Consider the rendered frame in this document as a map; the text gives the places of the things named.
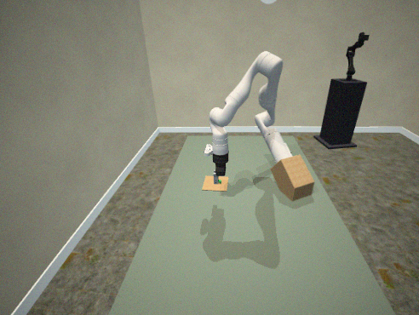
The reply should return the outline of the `orange square mat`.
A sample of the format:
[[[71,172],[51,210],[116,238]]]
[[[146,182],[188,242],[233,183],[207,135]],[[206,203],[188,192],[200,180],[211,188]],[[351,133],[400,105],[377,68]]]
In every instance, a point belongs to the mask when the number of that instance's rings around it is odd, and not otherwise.
[[[219,181],[218,181],[218,185],[217,185],[217,184],[214,184],[214,176],[205,176],[202,190],[226,192],[228,177],[219,176],[219,180],[221,180],[221,184],[219,184]]]

